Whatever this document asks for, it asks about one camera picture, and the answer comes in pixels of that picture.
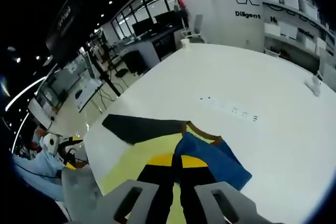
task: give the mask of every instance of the yellow fabric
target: yellow fabric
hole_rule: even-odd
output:
[[[152,157],[148,165],[172,166],[173,153],[162,154]]]
[[[69,162],[67,162],[67,164],[65,165],[65,167],[71,169],[71,170],[76,170],[76,168],[74,166],[72,166]]]
[[[183,168],[197,168],[197,167],[207,167],[206,162],[200,160],[197,157],[190,157],[186,155],[181,155]]]
[[[212,140],[207,140],[199,136],[189,126],[187,126],[186,130],[207,143],[212,142]],[[174,153],[175,147],[181,138],[181,133],[161,136],[135,144],[132,148],[128,149],[120,158],[119,163],[100,182],[103,189],[103,195],[108,194],[127,179],[136,180],[148,160],[150,160],[153,156],[163,153]],[[179,185],[174,184],[173,194],[173,204],[170,209],[167,223],[185,223],[183,208],[180,202],[181,190]]]
[[[72,140],[73,141],[80,141],[80,140],[83,140],[83,138],[82,137],[78,137],[78,136],[73,136]]]
[[[198,137],[199,139],[202,139],[203,141],[206,141],[208,144],[212,143],[213,140],[209,140],[209,139],[206,139],[205,137],[203,136],[200,136],[198,135],[196,132],[194,132],[188,125],[187,125],[187,129],[186,129],[187,132],[193,134],[194,136]]]

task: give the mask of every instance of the desk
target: desk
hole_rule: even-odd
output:
[[[135,41],[125,47],[120,53],[121,60],[122,56],[128,52],[138,50],[148,69],[155,67],[165,55],[176,50],[174,33],[181,29],[181,26],[174,26],[152,36],[143,36],[140,41]]]
[[[97,119],[84,136],[99,185],[130,145],[102,126],[110,114],[191,120],[221,135],[253,175],[242,189],[270,221],[302,223],[324,197],[336,167],[336,93],[283,60],[229,46],[190,44],[151,69]],[[257,123],[200,102],[237,104]]]

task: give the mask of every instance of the monitor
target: monitor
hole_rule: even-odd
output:
[[[179,22],[179,17],[176,15],[175,11],[170,11],[167,13],[163,13],[155,16],[156,22],[161,24],[162,26],[167,25],[176,25]]]
[[[144,19],[132,25],[135,35],[140,36],[145,32],[153,29],[153,20],[151,18]]]

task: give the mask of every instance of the floor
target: floor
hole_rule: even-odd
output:
[[[124,63],[120,64],[117,67],[117,69],[122,68],[127,68]],[[134,75],[128,72],[121,79],[115,77],[115,73],[116,71],[113,70],[111,79],[120,93],[123,93],[128,87],[130,87],[140,78],[140,76],[138,76],[137,74]],[[75,106],[75,93],[78,91],[78,89],[78,86],[72,89],[68,99],[64,102],[55,118],[55,121],[52,123],[49,132],[57,133],[63,136],[83,137],[85,133],[89,130],[89,127],[100,116],[99,110],[103,112],[112,104],[112,101],[104,97],[109,98],[109,95],[112,100],[115,100],[117,98],[113,90],[105,83],[101,88],[101,94],[103,98],[100,96],[99,92],[97,92],[92,97],[90,102],[88,102],[84,109],[79,113]],[[99,109],[97,109],[93,105],[92,101],[98,106]]]

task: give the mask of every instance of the glass wall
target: glass wall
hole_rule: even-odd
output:
[[[112,21],[112,26],[120,39],[134,34],[132,25],[147,18],[174,10],[175,0],[134,0],[129,6],[121,10]]]
[[[131,7],[134,10],[135,17],[137,18],[137,21],[140,22],[146,18],[149,18],[148,12],[146,11],[146,8],[144,6],[143,0],[135,0]]]
[[[117,32],[117,34],[118,34],[118,37],[119,37],[120,39],[123,39],[125,36],[124,36],[124,34],[122,33],[120,27],[118,26],[117,21],[114,19],[114,20],[112,21],[111,24],[112,24],[112,26],[114,27],[114,29],[116,30],[116,32]]]

